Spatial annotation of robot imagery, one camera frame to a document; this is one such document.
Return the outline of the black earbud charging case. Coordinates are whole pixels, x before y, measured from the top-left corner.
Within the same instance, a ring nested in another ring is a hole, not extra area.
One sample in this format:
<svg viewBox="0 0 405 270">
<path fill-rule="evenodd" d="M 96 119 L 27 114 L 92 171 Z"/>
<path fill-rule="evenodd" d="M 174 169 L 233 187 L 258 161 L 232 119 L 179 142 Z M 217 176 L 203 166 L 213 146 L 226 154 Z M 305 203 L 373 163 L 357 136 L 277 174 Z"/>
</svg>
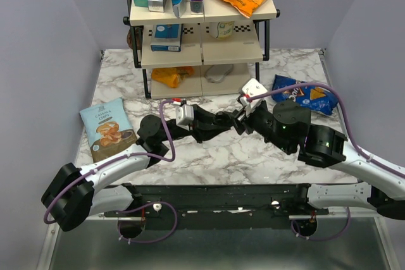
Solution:
<svg viewBox="0 0 405 270">
<path fill-rule="evenodd" d="M 215 114 L 213 124 L 222 126 L 222 127 L 233 127 L 234 126 L 235 117 L 233 113 L 220 111 Z"/>
</svg>

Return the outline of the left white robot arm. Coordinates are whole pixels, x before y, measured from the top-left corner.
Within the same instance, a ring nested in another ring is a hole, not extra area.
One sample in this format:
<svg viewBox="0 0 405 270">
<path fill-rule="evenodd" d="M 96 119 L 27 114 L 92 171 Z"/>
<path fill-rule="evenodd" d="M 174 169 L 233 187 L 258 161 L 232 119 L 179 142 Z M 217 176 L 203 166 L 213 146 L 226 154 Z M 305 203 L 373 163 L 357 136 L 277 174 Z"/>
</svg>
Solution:
<svg viewBox="0 0 405 270">
<path fill-rule="evenodd" d="M 177 105 L 179 115 L 166 120 L 166 104 L 163 101 L 159 105 L 158 115 L 143 117 L 138 140 L 123 151 L 81 168 L 73 163 L 62 166 L 40 199 L 46 208 L 43 222 L 56 223 L 63 231 L 70 231 L 94 214 L 118 211 L 126 216 L 136 215 L 140 200 L 126 187 L 114 186 L 114 182 L 160 161 L 173 162 L 175 140 L 191 136 L 202 143 L 233 126 L 230 113 L 213 114 L 184 102 Z"/>
</svg>

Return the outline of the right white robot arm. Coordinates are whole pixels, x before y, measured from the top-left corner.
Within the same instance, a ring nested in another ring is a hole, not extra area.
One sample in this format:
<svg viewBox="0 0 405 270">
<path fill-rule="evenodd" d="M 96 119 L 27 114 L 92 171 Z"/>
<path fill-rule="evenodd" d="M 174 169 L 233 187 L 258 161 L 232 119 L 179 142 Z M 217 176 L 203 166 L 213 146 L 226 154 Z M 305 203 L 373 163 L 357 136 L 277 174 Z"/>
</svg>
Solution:
<svg viewBox="0 0 405 270">
<path fill-rule="evenodd" d="M 287 100 L 269 111 L 266 101 L 248 102 L 235 114 L 239 133 L 260 134 L 286 154 L 317 168 L 344 172 L 358 179 L 348 184 L 312 184 L 307 192 L 291 198 L 292 209 L 306 214 L 312 208 L 362 207 L 390 219 L 404 219 L 404 169 L 384 161 L 383 169 L 366 160 L 343 134 L 325 125 L 311 123 L 311 111 Z"/>
</svg>

